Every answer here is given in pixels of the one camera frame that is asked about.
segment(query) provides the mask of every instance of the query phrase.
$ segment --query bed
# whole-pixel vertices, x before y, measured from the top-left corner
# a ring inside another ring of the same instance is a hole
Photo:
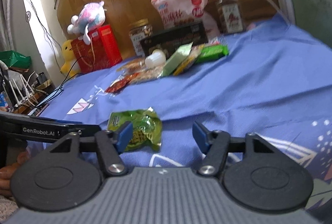
[[[325,204],[332,198],[332,50],[278,15],[225,40],[229,56],[116,96],[104,90],[120,65],[77,77],[41,116],[106,129],[111,112],[153,107],[163,123],[161,149],[123,153],[128,166],[197,167],[204,156],[191,133],[195,120],[235,137],[257,132],[312,174],[306,208]],[[42,145],[30,142],[29,149]],[[95,155],[84,157],[96,164]],[[240,158],[230,154],[228,164]]]

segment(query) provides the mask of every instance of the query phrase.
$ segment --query black tape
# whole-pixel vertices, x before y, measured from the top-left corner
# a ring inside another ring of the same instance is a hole
[[[58,0],[55,0],[55,3],[54,3],[54,10],[56,10],[56,4],[57,4]]]

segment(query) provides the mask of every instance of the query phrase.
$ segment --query human hand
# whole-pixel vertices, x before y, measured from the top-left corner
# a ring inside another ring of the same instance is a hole
[[[10,179],[13,176],[13,173],[23,165],[30,158],[27,151],[22,152],[17,157],[17,162],[11,166],[6,166],[0,169],[0,195],[5,197],[11,197],[12,193],[10,191]]]

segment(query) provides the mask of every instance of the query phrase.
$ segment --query red gift bag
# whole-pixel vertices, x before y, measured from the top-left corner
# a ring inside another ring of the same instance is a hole
[[[83,37],[71,42],[82,73],[106,69],[122,61],[117,41],[109,25],[93,30],[88,35],[91,39],[90,45],[84,43]]]

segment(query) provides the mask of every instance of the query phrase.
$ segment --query pink and blue plush toy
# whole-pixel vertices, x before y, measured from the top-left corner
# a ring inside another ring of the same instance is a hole
[[[100,3],[86,4],[79,14],[71,18],[71,25],[68,26],[68,34],[83,34],[83,41],[89,45],[91,39],[88,32],[97,29],[105,22],[104,1]]]

